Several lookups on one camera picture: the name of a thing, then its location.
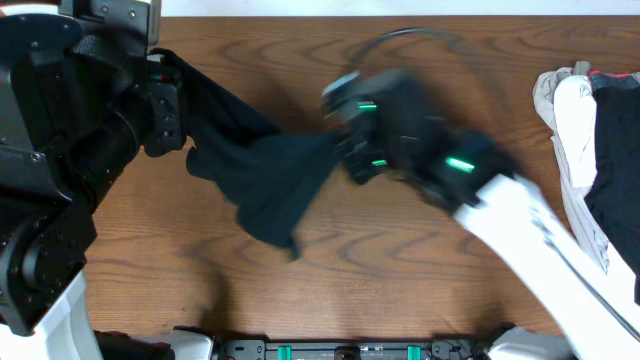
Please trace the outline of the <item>black t-shirt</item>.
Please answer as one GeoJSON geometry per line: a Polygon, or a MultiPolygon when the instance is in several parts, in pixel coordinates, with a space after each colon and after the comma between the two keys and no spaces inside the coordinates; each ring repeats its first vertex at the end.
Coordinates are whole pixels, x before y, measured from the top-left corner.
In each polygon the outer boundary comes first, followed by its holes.
{"type": "Polygon", "coordinates": [[[218,186],[251,237],[299,258],[296,228],[340,161],[336,133],[285,132],[173,51],[155,52],[181,73],[189,174],[218,186]]]}

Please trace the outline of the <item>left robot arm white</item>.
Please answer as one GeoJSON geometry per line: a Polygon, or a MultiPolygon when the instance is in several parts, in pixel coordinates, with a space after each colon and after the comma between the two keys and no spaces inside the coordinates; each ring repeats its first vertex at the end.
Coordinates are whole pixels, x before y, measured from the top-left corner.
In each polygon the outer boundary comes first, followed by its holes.
{"type": "Polygon", "coordinates": [[[148,48],[155,1],[60,1],[1,20],[1,355],[210,359],[212,337],[95,330],[86,251],[93,215],[139,152],[185,141],[179,72],[148,48]]]}

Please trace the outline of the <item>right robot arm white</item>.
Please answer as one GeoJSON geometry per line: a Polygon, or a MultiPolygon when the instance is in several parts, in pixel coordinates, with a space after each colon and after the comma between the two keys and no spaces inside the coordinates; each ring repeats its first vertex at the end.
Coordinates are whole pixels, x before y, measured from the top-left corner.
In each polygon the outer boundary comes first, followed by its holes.
{"type": "Polygon", "coordinates": [[[398,172],[493,250],[551,315],[574,356],[638,358],[638,307],[615,294],[539,188],[488,136],[351,130],[337,148],[354,178],[398,172]]]}

